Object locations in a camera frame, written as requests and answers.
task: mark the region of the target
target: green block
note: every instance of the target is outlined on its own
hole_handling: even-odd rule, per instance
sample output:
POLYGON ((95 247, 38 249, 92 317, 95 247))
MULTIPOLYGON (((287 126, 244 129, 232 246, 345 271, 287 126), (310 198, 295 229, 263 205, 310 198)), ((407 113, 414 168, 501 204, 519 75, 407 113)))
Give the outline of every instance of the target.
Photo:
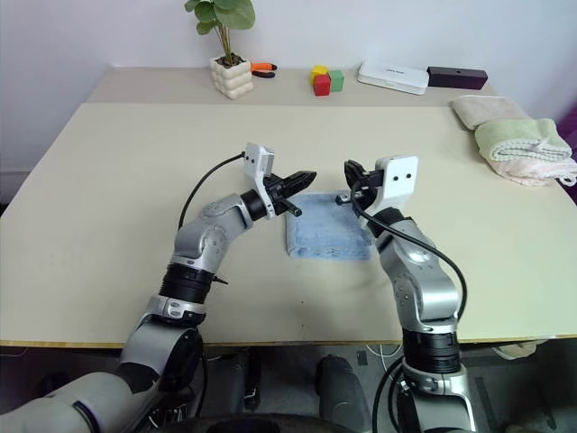
POLYGON ((329 70, 328 75, 331 77, 331 92, 343 90, 343 73, 340 70, 329 70))

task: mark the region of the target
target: white box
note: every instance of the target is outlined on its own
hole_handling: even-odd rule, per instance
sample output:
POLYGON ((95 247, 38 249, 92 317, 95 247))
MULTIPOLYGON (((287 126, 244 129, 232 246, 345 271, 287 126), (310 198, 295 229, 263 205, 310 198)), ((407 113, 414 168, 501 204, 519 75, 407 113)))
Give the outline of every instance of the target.
POLYGON ((429 74, 421 69, 382 65, 367 60, 359 68, 357 80, 373 86, 423 95, 429 84, 429 74))

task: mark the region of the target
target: potted plant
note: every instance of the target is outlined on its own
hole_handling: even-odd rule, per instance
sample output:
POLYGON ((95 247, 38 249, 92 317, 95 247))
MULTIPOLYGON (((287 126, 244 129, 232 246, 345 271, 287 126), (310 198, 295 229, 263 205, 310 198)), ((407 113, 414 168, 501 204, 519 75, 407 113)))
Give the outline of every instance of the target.
POLYGON ((250 91, 251 63, 233 53, 230 31, 246 30, 254 25, 251 0, 188 0, 184 8, 195 13, 198 34, 214 30, 223 46, 224 56, 210 60, 216 88, 231 99, 250 91))

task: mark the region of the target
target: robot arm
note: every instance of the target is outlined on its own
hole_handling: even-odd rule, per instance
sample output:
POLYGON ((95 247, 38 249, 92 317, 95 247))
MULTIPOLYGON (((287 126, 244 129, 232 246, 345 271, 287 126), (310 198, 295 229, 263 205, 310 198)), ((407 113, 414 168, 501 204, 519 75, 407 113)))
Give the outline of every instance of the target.
POLYGON ((340 196, 337 203, 354 201, 361 225, 374 235, 403 328, 405 381, 398 395, 401 431, 447 427, 475 431, 456 335, 458 291, 435 254, 383 227, 434 247, 415 221, 401 213, 415 188, 417 157, 383 158, 369 172, 348 161, 344 172, 352 193, 340 196), (373 220, 363 217, 359 209, 373 220))
POLYGON ((245 173, 254 188, 205 207, 178 232, 160 294, 152 296, 130 335, 113 374, 91 373, 44 398, 0 417, 14 433, 113 433, 136 428, 167 392, 194 376, 202 355, 197 327, 206 317, 205 298, 230 243, 253 222, 285 211, 300 214, 288 200, 308 187, 313 171, 285 179, 271 172, 274 153, 249 144, 245 173))

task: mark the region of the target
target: green leaf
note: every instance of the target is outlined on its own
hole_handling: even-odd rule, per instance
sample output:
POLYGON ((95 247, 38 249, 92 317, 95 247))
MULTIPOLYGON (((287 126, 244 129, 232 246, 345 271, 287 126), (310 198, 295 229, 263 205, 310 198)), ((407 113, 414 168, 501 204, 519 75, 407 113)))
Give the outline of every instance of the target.
POLYGON ((247 30, 254 26, 254 8, 251 0, 238 0, 234 9, 215 6, 216 19, 225 27, 235 30, 247 30))
POLYGON ((184 10, 187 12, 194 11, 198 2, 200 2, 200 0, 188 0, 186 3, 184 3, 184 10))
POLYGON ((213 27, 216 26, 216 20, 211 21, 210 23, 197 23, 197 33, 198 34, 208 34, 213 27))
POLYGON ((214 0, 215 5, 220 7, 221 9, 233 9, 238 5, 238 0, 214 0))
POLYGON ((195 15, 201 23, 210 23, 216 19, 215 6, 211 2, 200 2, 195 7, 195 15))

